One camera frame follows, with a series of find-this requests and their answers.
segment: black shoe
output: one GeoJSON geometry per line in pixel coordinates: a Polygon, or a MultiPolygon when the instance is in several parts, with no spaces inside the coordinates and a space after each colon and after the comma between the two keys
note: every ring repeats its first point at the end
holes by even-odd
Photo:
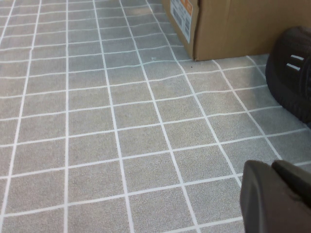
{"type": "Polygon", "coordinates": [[[287,30],[276,42],[266,67],[273,97],[289,112],[311,124],[311,28],[287,30]]]}

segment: sticker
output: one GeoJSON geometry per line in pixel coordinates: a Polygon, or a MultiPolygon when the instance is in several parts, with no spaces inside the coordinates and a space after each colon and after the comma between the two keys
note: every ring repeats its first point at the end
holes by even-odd
{"type": "Polygon", "coordinates": [[[189,0],[171,0],[171,15],[188,43],[190,43],[192,10],[193,6],[189,0]]]}

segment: gray floor tile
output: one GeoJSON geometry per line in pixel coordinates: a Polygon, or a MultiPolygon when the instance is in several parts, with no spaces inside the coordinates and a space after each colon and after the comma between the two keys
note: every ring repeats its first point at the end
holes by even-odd
{"type": "Polygon", "coordinates": [[[24,77],[27,74],[28,62],[2,63],[0,64],[0,76],[24,77]]]}
{"type": "Polygon", "coordinates": [[[127,21],[130,26],[136,26],[141,23],[154,23],[156,22],[154,16],[152,14],[144,15],[144,16],[131,16],[127,18],[127,21]]]}
{"type": "Polygon", "coordinates": [[[152,100],[146,83],[110,87],[114,104],[152,100]]]}
{"type": "Polygon", "coordinates": [[[87,42],[87,41],[95,41],[95,40],[99,40],[97,30],[68,32],[69,43],[87,42]]]}
{"type": "Polygon", "coordinates": [[[261,135],[246,113],[213,116],[209,118],[209,121],[220,142],[261,135]]]}
{"type": "Polygon", "coordinates": [[[47,27],[46,24],[38,24],[37,26],[37,33],[51,33],[51,32],[59,32],[66,30],[66,22],[56,22],[56,23],[49,23],[47,27]]]}
{"type": "Polygon", "coordinates": [[[245,233],[243,220],[201,228],[201,233],[245,233]]]}
{"type": "Polygon", "coordinates": [[[66,33],[49,33],[39,34],[35,37],[35,46],[38,45],[55,45],[66,43],[66,33]]]}
{"type": "Polygon", "coordinates": [[[105,86],[106,77],[103,70],[69,74],[69,89],[105,86]]]}
{"type": "Polygon", "coordinates": [[[192,94],[184,76],[150,82],[150,87],[156,100],[192,94]]]}
{"type": "Polygon", "coordinates": [[[68,20],[95,18],[94,11],[68,12],[68,20]]]}
{"type": "Polygon", "coordinates": [[[65,166],[65,140],[19,145],[13,174],[65,166]]]}
{"type": "Polygon", "coordinates": [[[17,120],[0,121],[0,145],[13,144],[17,120]]]}
{"type": "Polygon", "coordinates": [[[156,50],[140,50],[139,54],[143,63],[152,61],[174,61],[172,53],[168,47],[156,50]]]}
{"type": "Polygon", "coordinates": [[[132,38],[103,41],[104,52],[122,52],[135,50],[132,38]]]}
{"type": "Polygon", "coordinates": [[[257,65],[265,65],[268,61],[268,54],[250,56],[257,65]]]}
{"type": "Polygon", "coordinates": [[[218,146],[174,152],[184,182],[231,175],[218,146]]]}
{"type": "MultiPolygon", "coordinates": [[[[7,27],[5,29],[5,36],[11,35],[25,35],[25,34],[33,34],[35,32],[35,24],[32,25],[24,25],[24,26],[14,26],[14,27],[7,27]]],[[[30,41],[32,36],[27,36],[26,38],[30,41]]]]}
{"type": "Polygon", "coordinates": [[[29,215],[6,217],[3,222],[2,232],[24,233],[62,233],[64,228],[64,210],[57,209],[29,215]]]}
{"type": "Polygon", "coordinates": [[[68,210],[69,233],[122,232],[129,233],[124,199],[75,205],[68,210]]]}
{"type": "Polygon", "coordinates": [[[68,23],[69,30],[94,29],[94,31],[98,33],[96,19],[94,18],[79,21],[70,21],[68,23]]]}
{"type": "Polygon", "coordinates": [[[135,38],[135,41],[138,49],[152,49],[168,45],[162,34],[137,37],[135,38]]]}
{"type": "Polygon", "coordinates": [[[12,147],[0,148],[0,176],[7,176],[12,157],[12,147]]]}
{"type": "Polygon", "coordinates": [[[37,16],[13,16],[10,17],[8,22],[9,26],[18,25],[18,24],[26,24],[26,23],[35,23],[37,16]]]}
{"type": "Polygon", "coordinates": [[[234,89],[267,84],[256,68],[227,70],[224,74],[234,89]]]}
{"type": "Polygon", "coordinates": [[[69,170],[69,202],[110,197],[122,193],[123,185],[119,162],[69,170]]]}
{"type": "Polygon", "coordinates": [[[176,62],[156,62],[144,65],[149,80],[163,79],[182,74],[176,62]]]}
{"type": "Polygon", "coordinates": [[[66,89],[66,75],[56,74],[28,79],[27,94],[66,89]]]}
{"type": "Polygon", "coordinates": [[[118,129],[159,123],[153,103],[138,103],[114,108],[118,129]]]}
{"type": "Polygon", "coordinates": [[[43,113],[57,113],[65,110],[65,92],[33,95],[25,97],[23,116],[43,113]]]}
{"type": "Polygon", "coordinates": [[[165,232],[193,225],[181,188],[130,197],[135,232],[165,232]]]}
{"type": "Polygon", "coordinates": [[[0,61],[18,61],[29,59],[30,49],[5,50],[0,53],[0,61]]]}
{"type": "Polygon", "coordinates": [[[21,98],[0,99],[0,119],[18,117],[21,98]]]}
{"type": "Polygon", "coordinates": [[[179,63],[184,68],[186,73],[218,70],[218,67],[212,61],[185,61],[179,63]]]}
{"type": "Polygon", "coordinates": [[[2,208],[5,187],[6,187],[6,179],[1,179],[0,180],[0,207],[1,208],[2,208]]]}
{"type": "Polygon", "coordinates": [[[33,50],[33,59],[39,58],[52,58],[52,57],[65,57],[66,45],[55,45],[46,47],[37,47],[33,50]]]}
{"type": "Polygon", "coordinates": [[[102,40],[120,39],[125,37],[131,37],[128,27],[122,28],[105,28],[101,29],[102,40]]]}
{"type": "Polygon", "coordinates": [[[174,35],[166,35],[169,43],[171,46],[175,46],[175,45],[178,45],[178,46],[183,46],[183,44],[181,43],[181,41],[179,40],[178,36],[176,34],[174,35]]]}
{"type": "Polygon", "coordinates": [[[97,9],[97,17],[98,18],[108,18],[108,17],[123,17],[123,11],[121,8],[115,8],[115,9],[97,9]]]}
{"type": "Polygon", "coordinates": [[[110,103],[108,90],[106,87],[69,92],[70,110],[101,107],[108,105],[110,105],[110,103]]]}
{"type": "Polygon", "coordinates": [[[151,24],[142,24],[138,26],[132,26],[131,31],[133,36],[150,35],[154,33],[161,33],[157,22],[151,24]]]}
{"type": "Polygon", "coordinates": [[[33,36],[6,37],[1,42],[0,49],[11,49],[20,47],[31,47],[33,36]]]}
{"type": "Polygon", "coordinates": [[[35,210],[64,203],[64,171],[11,179],[7,213],[35,210]]]}
{"type": "MultiPolygon", "coordinates": [[[[171,24],[167,23],[167,19],[163,19],[162,15],[156,15],[156,18],[158,19],[158,21],[160,23],[160,27],[161,27],[162,31],[164,32],[164,34],[174,34],[174,33],[176,33],[175,29],[173,28],[173,26],[171,24]]],[[[177,60],[187,60],[187,59],[191,59],[192,58],[192,56],[191,57],[188,56],[186,51],[185,51],[185,53],[186,53],[185,58],[181,58],[181,59],[178,58],[177,54],[176,54],[177,60]]]]}
{"type": "Polygon", "coordinates": [[[54,11],[66,11],[66,4],[41,5],[40,13],[47,13],[47,12],[54,12],[54,11]]]}
{"type": "Polygon", "coordinates": [[[110,108],[69,113],[69,134],[112,130],[110,108]]]}
{"type": "Polygon", "coordinates": [[[111,85],[145,80],[141,67],[110,69],[107,73],[111,85]]]}
{"type": "Polygon", "coordinates": [[[153,13],[165,13],[162,5],[150,5],[153,13]]]}
{"type": "Polygon", "coordinates": [[[100,42],[71,44],[68,46],[68,50],[69,56],[96,54],[102,52],[100,42]]]}
{"type": "Polygon", "coordinates": [[[123,165],[128,192],[179,183],[169,153],[126,159],[123,165]]]}
{"type": "Polygon", "coordinates": [[[107,68],[139,65],[136,52],[124,52],[105,55],[107,68]]]}
{"type": "Polygon", "coordinates": [[[269,137],[282,159],[290,163],[311,160],[311,132],[303,131],[277,137],[269,137]]]}
{"type": "Polygon", "coordinates": [[[66,114],[37,116],[21,120],[19,142],[65,136],[66,114]]]}
{"type": "Polygon", "coordinates": [[[214,143],[204,119],[165,125],[173,149],[214,143]]]}
{"type": "Polygon", "coordinates": [[[283,133],[304,127],[301,121],[284,108],[255,111],[251,115],[265,134],[283,133]]]}
{"type": "Polygon", "coordinates": [[[156,104],[163,122],[203,116],[194,97],[158,101],[156,104]]]}
{"type": "Polygon", "coordinates": [[[240,217],[240,187],[234,178],[186,187],[198,224],[240,217]]]}
{"type": "Polygon", "coordinates": [[[230,87],[226,83],[221,72],[207,74],[188,74],[187,76],[196,93],[201,91],[230,90],[230,87]]]}
{"type": "Polygon", "coordinates": [[[68,6],[69,11],[76,11],[76,10],[81,10],[81,9],[93,10],[94,9],[93,3],[91,1],[90,2],[78,2],[78,3],[71,3],[68,6]]]}
{"type": "Polygon", "coordinates": [[[66,72],[66,59],[36,60],[31,62],[30,75],[66,72]]]}
{"type": "Polygon", "coordinates": [[[119,131],[122,156],[167,150],[160,126],[119,131]]]}
{"type": "Polygon", "coordinates": [[[81,70],[103,69],[103,68],[104,64],[101,55],[69,58],[69,71],[81,71],[81,70]]]}
{"type": "Polygon", "coordinates": [[[69,139],[69,165],[92,163],[118,157],[114,133],[69,139]]]}
{"type": "Polygon", "coordinates": [[[125,18],[99,18],[98,24],[100,28],[127,27],[125,18]]]}
{"type": "Polygon", "coordinates": [[[203,93],[198,95],[198,99],[207,116],[219,113],[236,113],[244,111],[242,105],[232,92],[203,93]]]}
{"type": "Polygon", "coordinates": [[[146,1],[144,0],[132,0],[132,1],[127,1],[127,0],[121,0],[122,2],[122,6],[123,7],[127,7],[127,6],[137,6],[137,8],[139,9],[139,6],[144,6],[146,5],[146,1]]]}
{"type": "Polygon", "coordinates": [[[222,69],[235,68],[235,67],[247,67],[254,64],[247,57],[235,57],[216,60],[222,69]]]}
{"type": "Polygon", "coordinates": [[[301,166],[298,166],[299,168],[311,173],[311,164],[306,164],[306,165],[301,165],[301,166]]]}
{"type": "Polygon", "coordinates": [[[109,1],[96,1],[96,9],[104,7],[121,7],[119,1],[109,0],[109,1]]]}
{"type": "Polygon", "coordinates": [[[279,106],[278,102],[271,95],[268,87],[237,91],[236,93],[248,110],[279,106]]]}
{"type": "Polygon", "coordinates": [[[278,159],[264,138],[245,140],[223,145],[236,173],[242,173],[247,160],[271,164],[278,159]]]}
{"type": "Polygon", "coordinates": [[[66,20],[66,12],[55,12],[53,14],[40,14],[39,23],[66,20]]]}
{"type": "Polygon", "coordinates": [[[179,60],[187,60],[191,59],[189,55],[187,54],[187,51],[184,47],[172,47],[174,55],[176,59],[179,60]]]}
{"type": "Polygon", "coordinates": [[[146,7],[146,6],[140,6],[140,5],[146,5],[146,3],[143,3],[143,1],[142,0],[134,0],[134,1],[140,1],[140,4],[137,6],[137,7],[135,7],[134,9],[135,10],[133,10],[133,9],[131,9],[131,7],[129,7],[129,8],[124,8],[124,11],[125,11],[125,15],[127,16],[127,17],[131,17],[131,16],[142,16],[142,15],[145,15],[145,14],[152,14],[152,12],[151,12],[151,10],[149,9],[149,7],[146,7]]]}
{"type": "Polygon", "coordinates": [[[17,96],[22,95],[25,86],[23,79],[1,79],[0,96],[17,96]]]}

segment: cardboard box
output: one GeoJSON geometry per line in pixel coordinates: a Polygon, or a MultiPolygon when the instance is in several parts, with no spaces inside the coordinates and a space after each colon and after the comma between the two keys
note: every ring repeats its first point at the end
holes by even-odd
{"type": "Polygon", "coordinates": [[[311,0],[162,0],[196,61],[269,53],[287,28],[311,27],[311,0]]]}

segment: white stripe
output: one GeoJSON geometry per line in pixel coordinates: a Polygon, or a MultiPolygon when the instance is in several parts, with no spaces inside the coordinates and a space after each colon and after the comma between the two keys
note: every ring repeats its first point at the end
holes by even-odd
{"type": "Polygon", "coordinates": [[[289,64],[289,63],[287,63],[286,65],[287,65],[288,67],[291,67],[291,68],[297,70],[297,71],[300,71],[300,67],[294,66],[294,65],[289,64]]]}
{"type": "Polygon", "coordinates": [[[296,58],[296,59],[298,59],[298,60],[300,60],[300,61],[303,61],[303,60],[304,60],[303,57],[299,57],[299,56],[296,56],[296,55],[292,55],[291,57],[292,57],[292,58],[296,58]]]}

